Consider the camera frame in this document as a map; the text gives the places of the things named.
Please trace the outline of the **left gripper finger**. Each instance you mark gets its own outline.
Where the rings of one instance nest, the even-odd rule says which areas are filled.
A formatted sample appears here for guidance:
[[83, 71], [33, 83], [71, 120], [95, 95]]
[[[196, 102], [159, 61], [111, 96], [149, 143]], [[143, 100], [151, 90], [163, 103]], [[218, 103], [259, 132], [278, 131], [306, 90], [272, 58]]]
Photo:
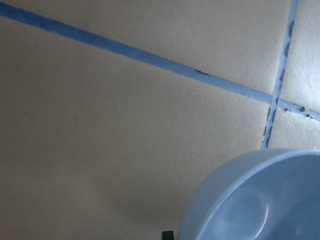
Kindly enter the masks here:
[[162, 240], [174, 240], [174, 232], [173, 231], [163, 231], [161, 233]]

